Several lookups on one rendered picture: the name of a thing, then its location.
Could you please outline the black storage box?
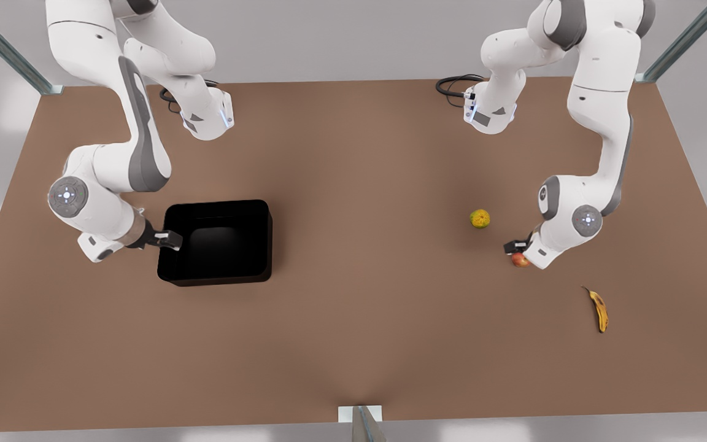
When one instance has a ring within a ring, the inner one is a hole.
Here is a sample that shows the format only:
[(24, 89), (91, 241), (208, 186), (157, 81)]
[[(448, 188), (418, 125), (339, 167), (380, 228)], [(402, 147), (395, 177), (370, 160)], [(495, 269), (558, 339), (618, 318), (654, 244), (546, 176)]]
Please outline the black storage box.
[(264, 282), (272, 273), (272, 216), (263, 200), (175, 204), (163, 227), (182, 236), (162, 248), (157, 275), (180, 287)]

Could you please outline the spotted yellow banana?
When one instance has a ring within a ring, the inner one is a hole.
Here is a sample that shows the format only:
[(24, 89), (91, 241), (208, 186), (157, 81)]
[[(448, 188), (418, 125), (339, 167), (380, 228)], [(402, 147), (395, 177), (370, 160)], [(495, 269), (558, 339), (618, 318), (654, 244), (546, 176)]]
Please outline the spotted yellow banana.
[(589, 295), (590, 299), (594, 304), (595, 311), (597, 312), (598, 332), (605, 333), (609, 325), (609, 314), (607, 312), (607, 307), (605, 305), (603, 297), (601, 297), (600, 294), (593, 291), (592, 289), (587, 288), (586, 286), (582, 285), (581, 288), (587, 291), (587, 294)]

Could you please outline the silver frame post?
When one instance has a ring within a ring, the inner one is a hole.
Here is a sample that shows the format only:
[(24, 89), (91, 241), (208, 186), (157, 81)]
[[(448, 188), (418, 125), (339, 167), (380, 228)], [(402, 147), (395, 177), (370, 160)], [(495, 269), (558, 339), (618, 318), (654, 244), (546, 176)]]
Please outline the silver frame post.
[(62, 94), (64, 87), (50, 83), (2, 34), (0, 34), (0, 58), (40, 95)]
[(707, 5), (676, 37), (662, 54), (644, 72), (638, 72), (636, 83), (657, 83), (664, 73), (707, 32)]
[(351, 424), (351, 442), (387, 442), (383, 420), (381, 405), (338, 407), (338, 422)]

